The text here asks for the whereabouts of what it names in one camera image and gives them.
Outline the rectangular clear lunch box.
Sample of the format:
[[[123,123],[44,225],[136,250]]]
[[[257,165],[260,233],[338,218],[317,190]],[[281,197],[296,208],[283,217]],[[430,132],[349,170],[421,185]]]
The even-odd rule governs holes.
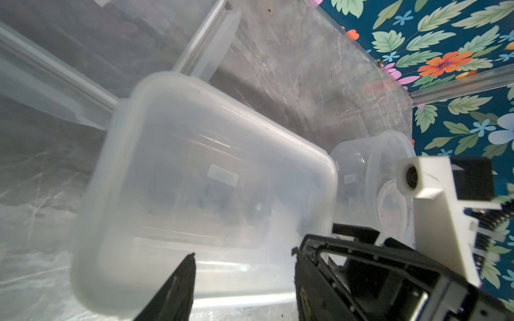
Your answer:
[[[108,128],[78,214],[73,293],[133,318],[194,254],[196,309],[293,302],[292,249],[331,233],[337,184],[322,148],[202,80],[152,74]]]

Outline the square clear lunch box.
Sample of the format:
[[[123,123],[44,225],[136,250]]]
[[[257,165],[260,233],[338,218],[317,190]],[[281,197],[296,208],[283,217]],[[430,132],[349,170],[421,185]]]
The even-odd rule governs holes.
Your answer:
[[[228,1],[2,1],[1,96],[104,130],[151,74],[208,81],[240,19]]]

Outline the round clear lunch box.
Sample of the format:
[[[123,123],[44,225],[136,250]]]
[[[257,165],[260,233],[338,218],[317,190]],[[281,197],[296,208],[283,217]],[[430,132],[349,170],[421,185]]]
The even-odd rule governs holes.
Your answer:
[[[378,244],[393,238],[414,247],[412,199],[397,188],[398,163],[414,156],[412,142],[397,131],[338,144],[330,152],[338,175],[334,222],[372,228]]]

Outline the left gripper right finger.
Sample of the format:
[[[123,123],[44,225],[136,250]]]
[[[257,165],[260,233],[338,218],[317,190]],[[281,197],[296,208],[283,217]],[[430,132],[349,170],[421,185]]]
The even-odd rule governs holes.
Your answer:
[[[299,320],[357,320],[309,257],[298,247],[294,268]]]

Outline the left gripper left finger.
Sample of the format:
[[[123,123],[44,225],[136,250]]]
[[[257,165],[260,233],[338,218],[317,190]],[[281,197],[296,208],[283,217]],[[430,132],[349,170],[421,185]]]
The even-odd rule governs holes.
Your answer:
[[[134,321],[189,320],[194,303],[195,254],[188,254]]]

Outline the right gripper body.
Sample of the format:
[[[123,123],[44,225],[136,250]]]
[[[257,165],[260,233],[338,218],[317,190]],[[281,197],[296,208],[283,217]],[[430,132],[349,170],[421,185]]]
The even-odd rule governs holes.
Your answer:
[[[512,320],[504,304],[442,264],[369,227],[333,224],[301,251],[357,320]]]

